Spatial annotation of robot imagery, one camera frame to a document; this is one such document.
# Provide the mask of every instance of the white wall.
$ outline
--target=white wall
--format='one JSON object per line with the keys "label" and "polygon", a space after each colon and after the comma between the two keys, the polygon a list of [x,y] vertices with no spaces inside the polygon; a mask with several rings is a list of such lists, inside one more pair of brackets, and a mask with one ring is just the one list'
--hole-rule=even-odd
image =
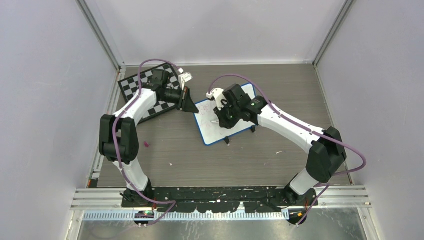
{"label": "white wall", "polygon": [[0,232],[60,240],[116,71],[74,0],[0,1]]}
{"label": "white wall", "polygon": [[127,65],[312,62],[344,0],[87,0]]}
{"label": "white wall", "polygon": [[[424,1],[356,1],[318,70],[388,240],[423,239]],[[360,160],[348,153],[350,167]]]}

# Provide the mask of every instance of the whiteboard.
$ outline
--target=whiteboard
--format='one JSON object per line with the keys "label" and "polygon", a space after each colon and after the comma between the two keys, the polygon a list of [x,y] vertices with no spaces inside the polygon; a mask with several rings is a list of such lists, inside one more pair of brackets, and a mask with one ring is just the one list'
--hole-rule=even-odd
{"label": "whiteboard", "polygon": [[[249,95],[251,99],[255,98],[255,88],[252,84],[247,83],[241,86],[243,91]],[[216,101],[209,101],[205,99],[196,103],[199,113],[194,113],[194,119],[199,128],[201,138],[206,146],[212,145],[218,141],[223,140],[225,137],[230,137],[238,134],[246,129],[255,125],[252,122],[245,122],[240,120],[233,128],[221,128],[219,123],[212,123],[218,121],[218,117],[214,113],[214,108],[217,106]]]}

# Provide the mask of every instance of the wire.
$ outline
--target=wire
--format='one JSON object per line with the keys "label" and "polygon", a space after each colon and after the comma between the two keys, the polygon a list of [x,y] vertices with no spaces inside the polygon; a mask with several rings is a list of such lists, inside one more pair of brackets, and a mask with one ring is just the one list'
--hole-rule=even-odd
{"label": "wire", "polygon": [[[301,129],[303,129],[303,130],[305,130],[305,131],[307,131],[307,132],[309,132],[309,133],[311,133],[311,134],[314,134],[314,135],[316,135],[316,136],[318,136],[318,137],[320,137],[320,138],[323,138],[323,139],[325,139],[325,140],[328,140],[328,141],[330,141],[330,142],[332,142],[332,143],[335,143],[335,144],[338,144],[338,145],[340,145],[340,146],[343,146],[343,147],[345,147],[345,148],[347,148],[347,149],[349,149],[349,150],[351,150],[352,152],[354,152],[355,154],[357,154],[361,159],[362,159],[362,165],[361,166],[359,166],[359,167],[357,167],[357,168],[354,168],[354,169],[351,169],[351,170],[346,170],[346,171],[341,171],[341,172],[336,172],[335,174],[333,174],[333,176],[339,176],[339,175],[342,175],[342,174],[349,174],[349,173],[353,173],[353,172],[357,172],[357,171],[359,171],[359,170],[361,170],[361,169],[363,169],[363,168],[365,168],[365,166],[367,165],[367,159],[365,158],[365,156],[359,151],[359,150],[357,150],[356,148],[354,148],[353,146],[350,146],[349,144],[346,144],[346,143],[344,143],[344,142],[341,142],[341,141],[339,141],[339,140],[336,140],[336,139],[334,139],[334,138],[331,138],[331,137],[328,137],[328,136],[325,136],[325,135],[323,135],[323,134],[321,134],[321,133],[319,133],[319,132],[316,132],[316,131],[313,131],[312,129],[310,129],[309,127],[307,127],[307,126],[304,126],[304,125],[302,125],[302,124],[300,124],[300,123],[298,123],[298,122],[296,122],[296,121],[294,121],[294,120],[292,120],[292,119],[290,119],[290,118],[288,118],[287,116],[285,116],[284,114],[282,114],[281,112],[279,112],[275,107],[274,107],[274,105],[271,103],[271,101],[270,101],[270,99],[267,97],[267,95],[264,93],[264,91],[262,91],[262,89],[256,84],[256,83],[254,83],[252,80],[250,80],[249,78],[247,78],[247,77],[245,77],[245,76],[243,76],[243,75],[240,75],[240,74],[225,74],[225,75],[222,75],[222,76],[219,76],[217,79],[215,79],[211,84],[210,84],[210,86],[209,86],[209,89],[207,90],[207,92],[208,93],[210,93],[211,91],[212,91],[212,87],[214,86],[214,83],[216,82],[216,81],[218,81],[219,79],[221,79],[221,78],[224,78],[224,77],[236,77],[236,78],[240,78],[240,79],[243,79],[243,80],[245,80],[245,81],[247,81],[248,83],[250,83],[250,84],[252,84],[259,92],[260,92],[260,94],[262,95],[262,97],[265,99],[265,101],[266,101],[266,103],[269,105],[269,107],[279,116],[279,117],[281,117],[281,118],[283,118],[284,120],[286,120],[286,121],[288,121],[289,123],[291,123],[291,124],[293,124],[293,125],[295,125],[295,126],[297,126],[297,127],[299,127],[299,128],[301,128]],[[312,209],[312,206],[317,202],[317,200],[318,200],[318,198],[329,188],[329,184],[324,184],[324,183],[318,183],[317,185],[315,185],[314,187],[315,188],[317,188],[317,187],[322,187],[322,186],[326,186],[325,188],[324,188],[324,190],[313,200],[313,202],[312,202],[312,204],[311,204],[311,206],[310,206],[310,208],[306,211],[306,213],[305,213],[305,215],[303,215],[303,217],[300,219],[300,221],[298,222],[298,224],[299,223],[301,223],[304,219],[305,219],[305,217],[307,216],[307,214],[308,214],[308,212]]]}
{"label": "wire", "polygon": [[149,222],[147,224],[147,226],[151,226],[153,224],[156,224],[160,219],[162,219],[167,213],[169,213],[169,211],[171,211],[171,209],[175,206],[175,204],[177,204],[176,201],[171,200],[171,201],[156,201],[156,200],[152,200],[146,196],[144,196],[137,188],[136,186],[128,179],[127,175],[125,174],[123,165],[122,165],[122,159],[121,159],[121,153],[119,151],[119,145],[118,145],[118,138],[117,138],[117,125],[118,125],[118,121],[119,119],[125,114],[126,111],[128,111],[131,106],[133,106],[137,100],[140,98],[141,94],[142,94],[142,77],[141,77],[141,71],[142,71],[142,67],[144,64],[148,63],[148,62],[153,62],[153,61],[159,61],[159,62],[164,62],[167,63],[171,66],[174,66],[177,69],[180,69],[177,65],[175,65],[174,63],[167,61],[167,60],[162,60],[162,59],[157,59],[157,58],[153,58],[153,59],[149,59],[146,60],[144,62],[142,62],[140,64],[140,66],[138,67],[138,94],[135,95],[130,104],[124,109],[124,111],[121,111],[121,113],[116,116],[115,121],[113,122],[112,125],[112,137],[113,137],[113,143],[115,145],[115,151],[116,151],[116,158],[118,160],[119,163],[119,170],[122,173],[123,178],[125,179],[125,181],[137,192],[138,195],[140,195],[140,197],[142,197],[143,199],[145,199],[146,201],[149,201],[153,204],[171,204],[171,206],[160,216],[158,217],[156,220]]}

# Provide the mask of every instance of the purple cable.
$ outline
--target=purple cable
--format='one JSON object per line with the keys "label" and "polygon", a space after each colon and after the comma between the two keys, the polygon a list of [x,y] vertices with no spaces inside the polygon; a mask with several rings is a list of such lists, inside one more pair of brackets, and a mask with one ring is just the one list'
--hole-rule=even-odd
{"label": "purple cable", "polygon": [[147,224],[147,226],[151,226],[153,224],[156,224],[160,219],[162,219],[167,213],[169,213],[169,211],[175,206],[175,204],[177,204],[176,201],[171,200],[171,201],[155,201],[152,200],[146,196],[144,196],[137,188],[136,186],[134,186],[134,184],[128,179],[127,175],[125,174],[124,168],[122,167],[122,159],[121,159],[121,153],[119,151],[119,145],[118,145],[118,139],[117,139],[117,124],[119,119],[125,114],[126,111],[128,111],[131,106],[133,106],[137,100],[140,98],[140,95],[142,94],[142,78],[141,78],[141,70],[144,64],[148,63],[148,62],[153,62],[153,61],[159,61],[159,62],[164,62],[167,63],[171,66],[176,67],[177,69],[180,69],[178,66],[176,66],[174,63],[170,62],[170,61],[166,61],[166,60],[162,60],[162,59],[157,59],[157,58],[153,58],[153,59],[149,59],[146,60],[144,62],[142,62],[140,64],[140,67],[138,68],[138,94],[135,95],[132,99],[132,101],[130,102],[130,104],[124,109],[124,111],[122,111],[118,116],[116,116],[115,121],[113,122],[113,126],[112,126],[112,137],[113,137],[113,143],[115,145],[115,151],[116,151],[116,158],[118,160],[119,163],[119,170],[122,173],[123,178],[125,179],[125,181],[138,193],[138,195],[140,195],[140,197],[142,197],[143,199],[145,199],[146,201],[149,201],[153,204],[172,204],[160,217],[158,217],[156,220],[154,220],[153,222],[150,222],[149,224]]}
{"label": "purple cable", "polygon": [[[328,140],[328,141],[330,141],[330,142],[333,142],[333,143],[335,143],[335,144],[338,144],[338,145],[340,145],[340,146],[343,146],[343,147],[345,147],[345,148],[347,148],[347,149],[349,149],[349,150],[351,150],[352,152],[354,152],[354,153],[356,153],[361,159],[362,159],[362,165],[361,166],[359,166],[359,167],[357,167],[357,168],[354,168],[354,169],[351,169],[351,170],[346,170],[346,171],[341,171],[341,172],[336,172],[333,176],[338,176],[338,175],[342,175],[342,174],[349,174],[349,173],[353,173],[353,172],[356,172],[356,171],[359,171],[359,170],[361,170],[361,169],[363,169],[363,168],[365,168],[365,166],[367,165],[367,159],[365,158],[365,156],[359,151],[359,150],[357,150],[356,148],[354,148],[354,147],[352,147],[352,146],[350,146],[349,144],[346,144],[346,143],[344,143],[344,142],[341,142],[341,141],[338,141],[338,140],[336,140],[336,139],[334,139],[334,138],[331,138],[331,137],[328,137],[328,136],[325,136],[325,135],[323,135],[323,134],[321,134],[321,133],[319,133],[319,132],[316,132],[316,131],[312,131],[309,127],[307,127],[307,126],[304,126],[304,125],[302,125],[302,124],[300,124],[300,123],[297,123],[297,122],[295,122],[294,120],[291,120],[290,118],[288,118],[287,116],[285,116],[284,114],[282,114],[282,113],[280,113],[274,106],[273,106],[273,104],[271,103],[271,101],[270,101],[270,99],[267,97],[267,95],[262,91],[262,89],[258,86],[258,85],[256,85],[256,83],[254,83],[252,80],[250,80],[249,78],[247,78],[247,77],[245,77],[245,76],[242,76],[242,75],[240,75],[240,74],[225,74],[225,75],[222,75],[222,76],[220,76],[220,77],[218,77],[217,79],[215,79],[211,84],[210,84],[210,86],[209,86],[209,89],[207,90],[207,92],[208,93],[210,93],[211,91],[212,91],[212,87],[213,87],[213,85],[214,85],[214,83],[216,82],[216,81],[218,81],[219,79],[221,79],[221,78],[224,78],[224,77],[236,77],[236,78],[241,78],[241,79],[243,79],[243,80],[245,80],[245,81],[247,81],[248,83],[250,83],[250,84],[252,84],[259,92],[260,92],[260,94],[262,94],[262,97],[265,99],[265,101],[266,101],[266,103],[269,105],[269,107],[279,116],[279,117],[282,117],[284,120],[286,120],[286,121],[288,121],[289,123],[291,123],[291,124],[293,124],[293,125],[295,125],[295,126],[297,126],[297,127],[299,127],[299,128],[301,128],[301,129],[303,129],[303,130],[305,130],[305,131],[307,131],[307,132],[309,132],[309,133],[312,133],[312,134],[314,134],[314,135],[316,135],[316,136],[318,136],[318,137],[320,137],[320,138],[323,138],[323,139],[325,139],[325,140]],[[323,184],[323,183],[318,183],[317,185],[315,185],[315,187],[321,187],[321,186],[326,186],[325,188],[324,188],[324,190],[322,190],[322,192],[313,200],[313,202],[312,202],[312,204],[310,205],[310,208],[306,211],[306,213],[303,215],[303,217],[300,219],[300,221],[297,223],[297,224],[300,224],[305,218],[306,218],[306,216],[308,215],[308,213],[309,213],[309,211],[312,209],[312,206],[317,202],[317,200],[318,200],[318,198],[329,188],[329,184]]]}

